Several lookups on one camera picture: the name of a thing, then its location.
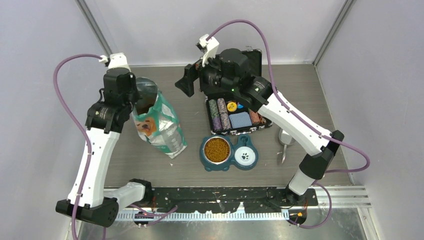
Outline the green pet food bag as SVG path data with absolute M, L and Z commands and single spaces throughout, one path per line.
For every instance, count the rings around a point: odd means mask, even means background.
M 154 81 L 138 77 L 135 84 L 138 100 L 131 116 L 139 137 L 170 159 L 176 158 L 188 144 L 175 109 Z

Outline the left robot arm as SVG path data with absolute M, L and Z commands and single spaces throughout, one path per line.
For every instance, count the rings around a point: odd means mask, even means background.
M 103 76 L 102 98 L 87 111 L 84 148 L 78 174 L 68 197 L 56 203 L 57 213 L 102 227 L 110 227 L 119 211 L 133 203 L 148 207 L 153 202 L 152 184 L 133 178 L 126 185 L 104 191 L 112 156 L 125 122 L 139 94 L 135 75 L 125 67 L 108 69 Z

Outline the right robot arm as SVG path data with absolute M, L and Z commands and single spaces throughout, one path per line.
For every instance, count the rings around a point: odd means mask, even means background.
M 269 80 L 262 77 L 262 52 L 229 48 L 204 60 L 199 59 L 184 67 L 183 77 L 175 83 L 188 97 L 195 93 L 194 82 L 199 80 L 200 91 L 207 96 L 223 94 L 244 107 L 269 119 L 291 135 L 306 151 L 289 184 L 285 198 L 291 205 L 299 205 L 306 190 L 323 178 L 339 144 L 344 139 L 339 130 L 330 132 L 302 115 L 279 91 L 274 91 Z

